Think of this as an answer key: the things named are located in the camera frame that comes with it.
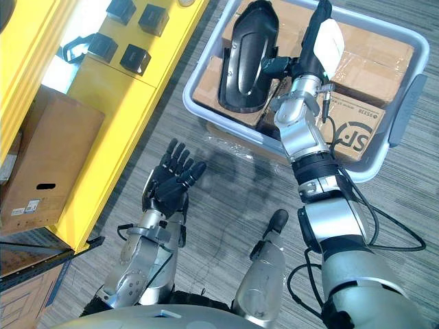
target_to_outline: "black object on shelf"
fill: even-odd
[[[144,49],[129,44],[121,59],[121,66],[130,72],[143,75],[151,55]]]
[[[136,6],[132,0],[112,0],[107,8],[107,15],[111,19],[127,25],[135,11]]]
[[[81,63],[94,37],[94,33],[85,37],[78,36],[75,40],[61,47],[61,56],[59,55],[59,50],[57,56],[60,56],[69,64]]]
[[[139,19],[139,25],[146,33],[161,36],[168,20],[165,8],[148,4]]]
[[[107,63],[111,61],[116,49],[117,43],[109,36],[105,36],[101,33],[96,33],[90,46],[88,46],[88,52],[102,58],[102,60]]]

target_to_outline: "black cable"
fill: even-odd
[[[128,228],[133,228],[134,224],[124,224],[117,226],[117,235],[119,235],[119,238],[126,241],[126,237],[124,237],[121,233],[122,230],[127,230]]]
[[[333,159],[337,160],[335,157],[335,146],[340,142],[340,140],[335,140],[337,136],[335,135],[336,127],[335,127],[334,119],[332,119],[331,116],[328,116],[328,120],[330,120],[331,125],[332,125],[332,141],[331,141],[331,146],[329,149],[331,151],[331,155],[332,155]],[[378,233],[379,233],[379,222],[378,222],[377,214],[373,210],[372,206],[369,204],[369,201],[366,199],[366,197],[363,195],[363,193],[361,193],[361,191],[359,190],[357,185],[354,183],[354,181],[352,181],[352,179],[351,179],[350,175],[348,174],[348,172],[346,171],[346,169],[340,163],[338,163],[338,169],[342,172],[343,176],[348,180],[349,184],[352,186],[352,188],[358,194],[358,196],[363,201],[363,203],[367,207],[367,209],[369,209],[370,214],[372,215],[372,218],[373,218],[373,221],[375,224],[375,230],[373,232],[373,236],[372,236],[371,240],[369,241],[369,245],[372,245],[377,240]]]
[[[372,218],[373,218],[373,221],[375,224],[375,229],[373,232],[373,236],[372,236],[371,240],[369,241],[369,245],[373,245],[375,243],[375,241],[377,240],[378,233],[379,233],[378,216],[377,216],[376,212],[374,211],[373,206],[369,203],[369,201],[366,199],[366,197],[363,195],[363,193],[361,193],[358,186],[356,185],[356,183],[354,183],[354,181],[352,180],[352,178],[350,177],[350,175],[348,174],[346,169],[342,165],[339,164],[338,170],[340,170],[342,172],[343,176],[348,180],[349,184],[352,186],[352,188],[358,194],[359,198],[362,200],[362,203],[367,207],[367,209],[369,209],[369,212],[372,215]]]
[[[322,269],[322,266],[319,264],[314,264],[311,263],[309,264],[310,267],[317,267],[318,269]],[[287,288],[289,291],[289,294],[291,295],[292,299],[299,305],[301,305],[305,310],[307,310],[308,312],[310,312],[311,314],[315,315],[316,317],[318,317],[319,319],[322,319],[322,315],[314,310],[312,307],[310,307],[309,305],[307,305],[306,303],[304,303],[294,292],[293,289],[291,288],[291,281],[294,277],[294,274],[296,274],[298,271],[300,271],[301,269],[308,267],[308,264],[302,264],[300,266],[297,266],[295,269],[293,269],[291,271],[291,273],[288,276],[287,279]]]
[[[312,313],[313,315],[315,315],[316,317],[318,317],[319,319],[322,319],[322,315],[314,310],[312,307],[310,307],[309,305],[305,304],[294,292],[293,289],[291,288],[291,281],[294,277],[294,275],[300,271],[303,268],[307,268],[308,270],[308,276],[309,276],[309,282],[311,283],[311,288],[313,289],[314,292],[314,296],[316,297],[317,302],[319,303],[320,307],[323,307],[323,301],[322,298],[320,297],[320,294],[317,291],[317,286],[316,286],[316,281],[314,280],[314,275],[312,272],[312,267],[316,267],[319,270],[322,270],[322,265],[319,264],[314,264],[311,263],[309,261],[309,257],[308,257],[308,253],[311,251],[311,248],[308,248],[305,250],[304,255],[305,255],[305,260],[306,260],[306,264],[302,264],[297,266],[295,269],[293,269],[291,271],[291,273],[288,276],[287,279],[287,288],[289,291],[289,294],[291,295],[292,299],[299,305],[301,305],[304,309],[306,309],[307,311],[309,311],[310,313]]]
[[[311,262],[309,261],[308,254],[310,253],[310,251],[311,251],[311,248],[308,248],[304,252],[305,260],[307,262],[306,265],[307,265],[307,270],[308,270],[309,283],[311,283],[311,288],[313,289],[314,296],[316,297],[317,303],[320,305],[320,307],[323,307],[323,301],[322,301],[322,298],[320,297],[320,294],[318,293],[316,281],[314,280],[314,275],[313,275],[313,271],[311,268]]]
[[[160,272],[165,268],[166,264],[169,263],[169,261],[171,260],[173,255],[174,254],[170,254],[169,257],[162,264],[162,266],[160,266],[160,268],[157,270],[157,272],[152,276],[151,280],[146,284],[145,290],[150,287],[150,285],[153,283],[154,279],[157,278],[157,276],[160,274]]]
[[[421,250],[424,250],[427,247],[427,244],[425,243],[425,241],[419,235],[417,235],[417,233],[413,232],[411,229],[409,229],[407,226],[402,224],[400,221],[398,221],[394,217],[390,216],[388,213],[382,211],[381,209],[379,209],[375,206],[372,206],[372,207],[373,207],[373,210],[375,212],[379,213],[381,216],[384,216],[389,221],[391,221],[393,224],[397,225],[398,227],[400,227],[401,229],[406,231],[410,236],[413,237],[413,239],[417,240],[420,245],[418,247],[392,247],[392,246],[387,246],[387,245],[375,245],[375,244],[371,245],[371,244],[369,244],[368,245],[369,247],[374,248],[374,249],[380,249],[380,250],[390,250],[393,252],[419,252]]]
[[[328,116],[328,119],[330,120],[332,128],[333,128],[333,138],[332,138],[330,150],[331,150],[332,157],[334,158],[334,160],[336,160],[334,149],[335,149],[335,146],[340,142],[340,140],[335,140],[336,128],[335,128],[334,120],[330,116]],[[340,172],[348,180],[349,184],[352,186],[352,188],[355,190],[356,194],[358,194],[359,198],[361,199],[358,201],[361,204],[365,205],[369,209],[370,214],[372,215],[373,221],[375,223],[375,231],[374,231],[374,234],[373,234],[373,236],[368,244],[368,247],[380,249],[380,250],[389,250],[389,251],[393,251],[393,252],[417,252],[417,251],[424,250],[426,248],[427,244],[419,235],[417,235],[415,232],[413,232],[411,229],[409,229],[407,226],[402,224],[400,221],[398,221],[394,217],[390,216],[388,213],[369,204],[368,200],[363,195],[363,193],[361,193],[358,186],[354,183],[354,181],[350,177],[347,170],[340,163],[338,163],[338,167],[339,167]],[[397,225],[398,227],[400,227],[401,229],[406,231],[408,234],[410,234],[410,236],[412,236],[415,240],[417,240],[420,243],[420,245],[418,247],[392,247],[392,246],[387,246],[387,245],[375,245],[375,241],[377,240],[378,234],[379,234],[379,221],[378,221],[377,213],[384,216],[385,218],[390,220],[392,223],[394,223],[395,225]]]

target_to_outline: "sf logo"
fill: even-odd
[[[341,125],[335,133],[335,140],[360,152],[372,134],[372,128],[361,122],[349,121]]]

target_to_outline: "white label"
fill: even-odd
[[[16,155],[8,154],[0,167],[0,181],[7,182],[14,168]]]
[[[18,216],[18,215],[22,215],[25,213],[25,208],[17,208],[17,209],[13,209],[11,212],[11,216]]]
[[[344,51],[344,40],[342,30],[333,19],[327,19],[320,24],[316,43],[314,43],[314,54],[322,63],[327,77],[332,79],[337,71],[337,66],[342,59]]]
[[[39,199],[35,199],[35,200],[30,200],[29,203],[27,204],[25,213],[29,213],[29,212],[35,212],[36,207],[38,207],[38,203],[40,202]]]

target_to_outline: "yellow shelf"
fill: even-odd
[[[196,0],[182,7],[177,0],[134,0],[137,10],[127,26],[106,18],[99,30],[115,40],[117,51],[110,64],[87,55],[68,95],[101,110],[106,118],[59,222],[49,227],[76,253],[87,249],[86,240],[208,2]],[[146,34],[138,25],[147,3],[168,10],[161,37]],[[147,49],[152,57],[143,77],[119,64],[128,43]]]
[[[17,0],[0,34],[0,163],[56,53],[77,0]]]

